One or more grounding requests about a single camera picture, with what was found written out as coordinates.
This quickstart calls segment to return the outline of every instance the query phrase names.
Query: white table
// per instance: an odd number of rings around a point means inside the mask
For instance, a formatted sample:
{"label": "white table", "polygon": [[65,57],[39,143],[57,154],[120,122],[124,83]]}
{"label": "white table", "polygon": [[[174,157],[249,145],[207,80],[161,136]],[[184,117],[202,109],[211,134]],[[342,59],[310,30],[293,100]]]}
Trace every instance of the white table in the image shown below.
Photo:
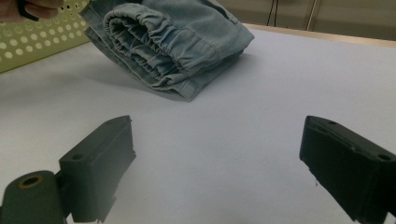
{"label": "white table", "polygon": [[299,160],[304,119],[396,153],[396,48],[251,31],[190,103],[147,91],[92,44],[0,75],[0,190],[57,172],[101,123],[131,115],[137,158],[106,223],[353,223]]}

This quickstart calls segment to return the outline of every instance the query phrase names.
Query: laundry basket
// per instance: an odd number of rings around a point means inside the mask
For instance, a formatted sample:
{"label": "laundry basket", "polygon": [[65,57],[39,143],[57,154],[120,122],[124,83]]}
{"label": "laundry basket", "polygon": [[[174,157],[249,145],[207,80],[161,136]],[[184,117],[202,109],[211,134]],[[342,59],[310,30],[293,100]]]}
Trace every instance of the laundry basket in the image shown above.
{"label": "laundry basket", "polygon": [[79,16],[89,0],[65,0],[51,20],[0,23],[0,73],[87,43]]}

